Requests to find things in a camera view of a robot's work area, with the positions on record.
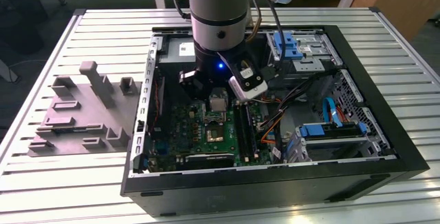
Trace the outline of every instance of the floor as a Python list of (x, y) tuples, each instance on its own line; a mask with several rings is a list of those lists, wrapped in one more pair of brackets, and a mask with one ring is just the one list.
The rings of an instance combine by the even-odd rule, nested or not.
[[(139, 9), (156, 7), (155, 0), (112, 0), (111, 3), (108, 0), (67, 0), (67, 6), (60, 6), (58, 0), (40, 1), (50, 17), (46, 22), (36, 25), (46, 43), (43, 49), (35, 54), (23, 56), (0, 43), (0, 59), (8, 65), (27, 61), (14, 67), (14, 71), (22, 77), (18, 84), (8, 83), (0, 79), (0, 141), (43, 69), (44, 62), (42, 60), (47, 60), (52, 53), (59, 37), (72, 17), (74, 10), (78, 8)], [(172, 0), (166, 0), (166, 4), (168, 7), (174, 7)], [(440, 74), (440, 28), (434, 26), (434, 22), (426, 24), (411, 44), (434, 70)]]

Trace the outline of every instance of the cable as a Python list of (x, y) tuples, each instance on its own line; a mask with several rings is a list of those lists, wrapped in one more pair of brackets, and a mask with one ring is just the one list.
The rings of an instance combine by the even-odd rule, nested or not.
[(267, 1), (268, 1), (268, 5), (270, 5), (270, 8), (271, 8), (272, 14), (274, 14), (278, 31), (279, 31), (280, 37), (282, 37), (282, 55), (280, 55), (280, 61), (283, 62), (284, 55), (287, 53), (287, 44), (286, 44), (286, 41), (284, 41), (284, 33), (283, 33), (283, 30), (282, 30), (280, 19), (278, 17), (276, 11), (275, 11), (274, 3), (272, 3), (271, 0), (267, 0)]
[(256, 19), (256, 23), (255, 23), (255, 26), (254, 26), (254, 29), (252, 29), (252, 33), (251, 35), (248, 36), (247, 38), (247, 42), (252, 41), (252, 39), (255, 38), (258, 32), (259, 32), (259, 28), (260, 28), (260, 24), (262, 24), (262, 10), (260, 10), (260, 6), (259, 4), (256, 3), (256, 0), (252, 0), (254, 2), (254, 6), (256, 8), (256, 11), (258, 11), (258, 14), (259, 14), (259, 17)]
[(176, 7), (176, 10), (182, 16), (183, 19), (191, 19), (191, 14), (187, 14), (182, 11), (180, 6), (178, 4), (178, 0), (174, 0), (174, 6)]
[(15, 64), (11, 64), (8, 67), (11, 68), (11, 67), (18, 66), (19, 64), (30, 63), (30, 62), (47, 62), (47, 60), (26, 60), (26, 61), (18, 62)]
[(331, 121), (330, 118), (328, 118), (330, 115), (327, 114), (328, 113), (328, 107), (327, 106), (330, 106), (330, 112), (331, 112), (331, 115), (332, 115), (332, 120), (336, 123), (336, 126), (338, 127), (342, 127), (343, 126), (343, 123), (339, 120), (335, 101), (334, 101), (334, 99), (331, 97), (326, 97), (324, 100), (323, 100), (323, 116), (324, 116), (324, 122), (330, 122)]
[(282, 117), (276, 120), (276, 122), (272, 124), (272, 126), (270, 127), (268, 131), (266, 132), (264, 136), (262, 137), (262, 143), (267, 143), (270, 142), (270, 140), (266, 140), (271, 130), (275, 128), (275, 126), (278, 125), (278, 123), (282, 121), (283, 115)]
[(20, 82), (20, 80), (22, 80), (22, 77), (20, 76), (16, 76), (15, 81), (12, 80), (12, 70), (11, 70), (12, 67), (15, 67), (15, 66), (18, 66), (18, 65), (20, 65), (23, 63), (40, 62), (40, 61), (42, 62), (47, 62), (47, 60), (26, 60), (26, 61), (18, 62), (18, 63), (11, 64), (10, 66), (7, 66), (8, 67), (8, 78), (10, 78), (10, 82), (8, 83), (18, 84)]

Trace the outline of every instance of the sticker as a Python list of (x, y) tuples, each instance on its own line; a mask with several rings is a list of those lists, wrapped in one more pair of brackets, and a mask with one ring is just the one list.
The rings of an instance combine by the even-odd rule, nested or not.
[(312, 51), (308, 46), (300, 46), (300, 51)]
[(254, 76), (254, 71), (251, 68), (246, 68), (243, 71), (240, 71), (240, 74), (243, 76), (243, 78), (250, 78), (251, 76)]
[(182, 43), (179, 45), (179, 56), (195, 56), (194, 43)]
[(280, 152), (280, 150), (278, 150), (276, 147), (272, 148), (272, 154), (274, 154), (279, 159), (282, 159), (282, 152)]

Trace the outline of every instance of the blue latch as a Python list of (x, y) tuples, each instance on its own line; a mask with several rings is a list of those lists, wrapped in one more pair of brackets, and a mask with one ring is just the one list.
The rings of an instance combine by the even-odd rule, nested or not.
[[(282, 55), (282, 36), (280, 33), (276, 32), (274, 33), (274, 40), (275, 40), (275, 45), (278, 49), (279, 55)], [(303, 59), (303, 53), (298, 49), (298, 43), (296, 40), (292, 37), (291, 32), (284, 32), (284, 42), (286, 42), (286, 59), (296, 59), (300, 60)]]
[(303, 126), (303, 127), (300, 127), (300, 133), (302, 133), (302, 137), (306, 137), (306, 136), (308, 136), (310, 134), (307, 133), (307, 129), (306, 129), (306, 127)]
[(363, 134), (367, 134), (367, 132), (368, 132), (367, 125), (363, 122), (359, 122), (358, 126), (359, 126)]
[(324, 129), (322, 125), (306, 125), (306, 129), (311, 136), (324, 135)]

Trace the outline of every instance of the white table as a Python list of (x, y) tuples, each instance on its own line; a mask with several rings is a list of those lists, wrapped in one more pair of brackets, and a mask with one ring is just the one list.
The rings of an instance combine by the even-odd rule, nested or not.
[[(263, 24), (274, 25), (268, 9)], [(439, 76), (382, 14), (368, 9), (279, 9), (283, 24), (339, 25), (412, 137), (431, 170), (354, 202), (174, 217), (187, 223), (398, 223), (440, 220)], [(143, 78), (151, 29), (188, 26), (175, 10), (88, 10), (75, 15), (0, 145), (0, 223), (146, 223), (155, 221), (123, 198), (126, 153), (31, 158), (35, 129), (55, 93), (58, 75), (75, 75), (95, 60), (111, 81)]]

